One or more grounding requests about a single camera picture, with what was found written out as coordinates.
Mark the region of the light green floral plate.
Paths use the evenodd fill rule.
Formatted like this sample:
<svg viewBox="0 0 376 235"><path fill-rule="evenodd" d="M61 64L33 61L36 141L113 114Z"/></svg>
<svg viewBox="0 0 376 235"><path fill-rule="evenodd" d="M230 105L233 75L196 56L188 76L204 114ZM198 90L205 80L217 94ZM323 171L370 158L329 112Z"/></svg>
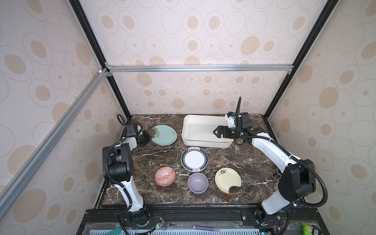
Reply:
<svg viewBox="0 0 376 235"><path fill-rule="evenodd" d="M169 146L177 140L176 131L168 125L157 125L150 130L151 140L159 146Z"/></svg>

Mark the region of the white plate green red rim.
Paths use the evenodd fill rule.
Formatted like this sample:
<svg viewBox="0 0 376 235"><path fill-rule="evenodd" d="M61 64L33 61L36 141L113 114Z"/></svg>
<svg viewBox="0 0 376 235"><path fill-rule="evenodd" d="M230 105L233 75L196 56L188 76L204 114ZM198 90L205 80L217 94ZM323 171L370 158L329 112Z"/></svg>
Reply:
<svg viewBox="0 0 376 235"><path fill-rule="evenodd" d="M200 147L189 147L181 154L181 164L189 172L201 172L208 166L209 156Z"/></svg>

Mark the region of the red patterned bowl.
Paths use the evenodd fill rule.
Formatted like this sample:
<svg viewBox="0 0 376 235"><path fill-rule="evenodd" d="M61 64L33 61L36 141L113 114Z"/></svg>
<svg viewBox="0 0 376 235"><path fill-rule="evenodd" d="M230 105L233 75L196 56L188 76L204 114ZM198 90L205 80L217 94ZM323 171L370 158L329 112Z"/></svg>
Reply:
<svg viewBox="0 0 376 235"><path fill-rule="evenodd" d="M155 174L155 181L159 186L168 187L174 183L176 172L169 166L160 168Z"/></svg>

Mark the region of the purple bowl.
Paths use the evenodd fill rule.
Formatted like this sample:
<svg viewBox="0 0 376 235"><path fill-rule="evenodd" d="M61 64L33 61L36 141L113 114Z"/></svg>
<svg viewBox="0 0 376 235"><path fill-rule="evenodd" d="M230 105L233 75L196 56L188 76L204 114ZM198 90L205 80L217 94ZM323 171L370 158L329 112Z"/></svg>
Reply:
<svg viewBox="0 0 376 235"><path fill-rule="evenodd" d="M188 186L193 193L202 194L207 190L209 181L204 174L197 172L189 177Z"/></svg>

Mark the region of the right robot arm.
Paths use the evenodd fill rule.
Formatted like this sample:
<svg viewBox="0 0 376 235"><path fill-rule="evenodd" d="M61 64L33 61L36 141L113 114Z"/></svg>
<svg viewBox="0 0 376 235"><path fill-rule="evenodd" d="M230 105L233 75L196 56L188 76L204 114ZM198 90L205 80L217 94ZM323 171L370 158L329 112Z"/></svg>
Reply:
<svg viewBox="0 0 376 235"><path fill-rule="evenodd" d="M248 113L229 112L225 115L227 125L219 125L213 130L217 138L241 139L265 154L280 170L282 176L278 189L261 203L262 212L275 214L290 205L304 205L319 208L328 200L328 189L323 179L316 173L311 160L302 160L287 151L260 127L253 126ZM317 203L300 201L316 191L316 183L322 189L322 199Z"/></svg>

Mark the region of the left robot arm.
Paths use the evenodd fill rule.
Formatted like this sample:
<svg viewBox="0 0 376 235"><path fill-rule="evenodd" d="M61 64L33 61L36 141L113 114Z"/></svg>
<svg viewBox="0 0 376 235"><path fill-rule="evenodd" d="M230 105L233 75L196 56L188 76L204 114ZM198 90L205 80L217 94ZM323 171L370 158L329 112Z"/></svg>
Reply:
<svg viewBox="0 0 376 235"><path fill-rule="evenodd" d="M149 221L146 204L134 182L132 150L150 141L148 133L143 133L141 124L127 124L123 127L119 140L102 149L103 176L120 192L125 203L125 214L130 221L145 226Z"/></svg>

